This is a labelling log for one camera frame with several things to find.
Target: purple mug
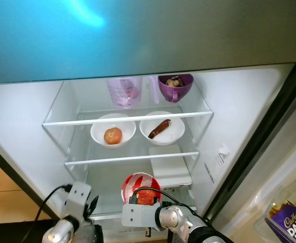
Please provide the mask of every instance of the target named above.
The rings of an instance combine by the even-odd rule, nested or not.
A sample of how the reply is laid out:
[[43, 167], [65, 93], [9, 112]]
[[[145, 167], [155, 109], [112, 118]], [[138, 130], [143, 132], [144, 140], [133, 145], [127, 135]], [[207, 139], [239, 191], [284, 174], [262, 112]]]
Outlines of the purple mug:
[[[171, 79], [175, 76], [178, 76], [182, 80], [184, 84], [183, 87], [171, 87], [165, 84], [168, 79]], [[158, 76], [158, 86], [160, 92], [162, 92], [167, 101], [176, 103], [180, 101], [180, 99], [183, 98], [190, 91], [193, 80], [194, 78], [190, 74], [163, 75]]]

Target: tiled floor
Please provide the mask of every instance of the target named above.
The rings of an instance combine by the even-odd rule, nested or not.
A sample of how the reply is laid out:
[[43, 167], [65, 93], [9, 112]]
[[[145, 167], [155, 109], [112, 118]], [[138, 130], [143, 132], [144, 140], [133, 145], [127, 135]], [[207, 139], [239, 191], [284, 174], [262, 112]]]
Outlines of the tiled floor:
[[[0, 223], [34, 220], [39, 207], [0, 169]], [[49, 219], [40, 214], [40, 219]]]

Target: refrigerator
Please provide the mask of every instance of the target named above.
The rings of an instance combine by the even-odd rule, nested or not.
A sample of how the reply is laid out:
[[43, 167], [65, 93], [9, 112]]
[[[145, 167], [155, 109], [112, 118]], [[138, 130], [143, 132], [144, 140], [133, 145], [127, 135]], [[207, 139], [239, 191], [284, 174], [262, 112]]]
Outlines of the refrigerator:
[[[184, 74], [191, 89], [167, 101], [159, 77]], [[115, 104], [112, 78], [138, 83], [135, 106]], [[168, 113], [147, 115], [156, 111]], [[121, 187], [137, 172], [167, 174], [163, 190], [234, 234], [240, 207], [276, 181], [271, 173], [285, 165], [278, 155], [296, 146], [271, 150], [295, 112], [296, 5], [0, 0], [0, 167], [38, 204], [59, 185], [90, 184], [99, 195], [91, 219], [106, 242], [147, 240], [144, 229], [121, 224]], [[127, 117], [99, 121], [111, 113]], [[185, 127], [171, 145], [141, 133], [140, 122], [167, 118]], [[92, 139], [93, 124], [125, 120], [136, 126], [126, 145]], [[278, 156], [269, 168], [268, 150]], [[166, 163], [163, 174], [156, 164]], [[55, 193], [48, 214], [62, 216], [65, 199]], [[150, 240], [166, 237], [153, 231]]]

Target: refrigerator wall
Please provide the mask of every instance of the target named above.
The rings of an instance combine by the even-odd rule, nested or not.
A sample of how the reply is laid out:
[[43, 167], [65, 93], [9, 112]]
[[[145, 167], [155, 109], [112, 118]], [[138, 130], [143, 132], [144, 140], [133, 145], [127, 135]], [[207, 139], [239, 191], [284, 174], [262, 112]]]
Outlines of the refrigerator wall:
[[[199, 159], [196, 156], [185, 157], [199, 213], [206, 210], [291, 68], [292, 64], [287, 64], [194, 73], [197, 87], [179, 102], [179, 107], [184, 111], [197, 111], [199, 105], [203, 104], [203, 97], [196, 95], [202, 91], [214, 110], [213, 117], [184, 118], [193, 134], [191, 143], [197, 145], [200, 154]], [[73, 181], [64, 162], [68, 154], [68, 144], [77, 126], [56, 127], [47, 133], [42, 128], [42, 123], [48, 117], [58, 120], [74, 119], [79, 105], [112, 113], [115, 108], [107, 110], [110, 97], [102, 95], [106, 92], [97, 92], [103, 87], [106, 89], [106, 84], [99, 79], [74, 80], [70, 82], [69, 88], [75, 99], [66, 95], [59, 100], [60, 98], [55, 98], [63, 88], [62, 82], [0, 85], [0, 153], [43, 198], [54, 187]], [[147, 93], [143, 94], [143, 107], [140, 108], [152, 106], [149, 88], [146, 87], [145, 90]], [[90, 104], [93, 96], [99, 98], [99, 102]], [[159, 105], [178, 107], [178, 104], [174, 106], [160, 97]], [[57, 107], [55, 112], [50, 113], [54, 100], [54, 106]], [[216, 157], [224, 145], [229, 155], [223, 164], [219, 164]], [[76, 174], [85, 176], [83, 172], [86, 167], [77, 168]], [[51, 200], [50, 206], [58, 214], [63, 205], [61, 202], [61, 195], [56, 195]]]
[[296, 203], [296, 110], [213, 225], [237, 243], [247, 238], [263, 242], [254, 231], [254, 224], [280, 188], [291, 191]]

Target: open refrigerator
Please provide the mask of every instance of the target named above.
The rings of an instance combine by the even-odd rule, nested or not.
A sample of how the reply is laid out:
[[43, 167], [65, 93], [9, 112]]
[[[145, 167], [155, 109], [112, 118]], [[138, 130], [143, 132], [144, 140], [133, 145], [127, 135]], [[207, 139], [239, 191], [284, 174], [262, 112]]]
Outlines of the open refrigerator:
[[[184, 168], [168, 174], [163, 189], [204, 215], [292, 70], [293, 64], [281, 64], [191, 72], [193, 86], [176, 103], [156, 88], [158, 74], [143, 75], [141, 99], [128, 109], [113, 104], [107, 78], [0, 84], [0, 155], [41, 198], [61, 184], [90, 184], [92, 195], [99, 195], [91, 219], [102, 225], [104, 240], [145, 241], [144, 229], [121, 225], [125, 179], [136, 172], [158, 174], [154, 159], [170, 167], [181, 159]], [[172, 114], [146, 116], [160, 110]], [[122, 147], [109, 149], [91, 138], [94, 123], [124, 121], [98, 119], [109, 113], [126, 114], [136, 123], [134, 136]], [[169, 145], [175, 149], [150, 143], [139, 130], [142, 120], [174, 117], [186, 128]], [[64, 199], [57, 193], [48, 201], [56, 215]], [[151, 239], [166, 237], [166, 231], [153, 231]]]

